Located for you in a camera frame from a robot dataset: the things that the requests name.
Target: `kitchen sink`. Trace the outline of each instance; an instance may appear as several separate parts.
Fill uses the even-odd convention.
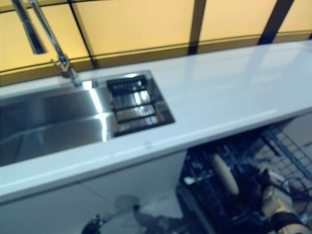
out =
[[[149,71],[4,98],[0,166],[174,121]]]

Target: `dishwasher rack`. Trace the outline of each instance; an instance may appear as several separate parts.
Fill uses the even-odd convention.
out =
[[[240,189],[239,196],[229,194],[215,176],[211,164],[214,154],[220,155],[230,168]],[[217,228],[240,224],[246,228],[247,223],[268,231],[268,221],[261,212],[262,192],[256,169],[279,175],[288,184],[298,213],[312,213],[312,159],[278,125],[189,149],[178,189],[187,188]]]

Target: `chrome faucet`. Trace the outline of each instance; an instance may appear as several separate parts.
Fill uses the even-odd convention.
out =
[[[46,53],[46,50],[43,46],[43,43],[36,32],[31,19],[27,13],[27,10],[22,3],[21,0],[11,0],[12,4],[20,18],[20,20],[23,23],[23,27],[26,31],[27,38],[29,40],[29,43],[31,45],[31,48],[33,50],[34,54],[43,54]],[[74,70],[74,67],[70,63],[68,57],[63,53],[56,37],[54,36],[52,29],[46,20],[37,0],[28,0],[31,7],[34,9],[37,18],[39,19],[43,29],[45,30],[50,42],[54,46],[54,49],[56,50],[58,54],[58,60],[59,60],[59,65],[52,59],[51,62],[59,69],[60,74],[64,78],[70,78],[72,83],[75,86],[81,85],[81,81],[78,79],[77,73]]]

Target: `dishwasher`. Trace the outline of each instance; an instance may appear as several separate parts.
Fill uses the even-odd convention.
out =
[[[312,157],[283,131],[287,123],[188,150],[176,191],[205,233],[291,233],[281,231],[278,215],[267,215],[272,209],[285,208],[279,202],[266,204],[266,199],[276,195],[274,189],[283,192],[282,197],[272,199],[280,201],[286,195],[289,209],[296,214],[293,217],[311,228]],[[285,219],[288,224],[297,222]]]

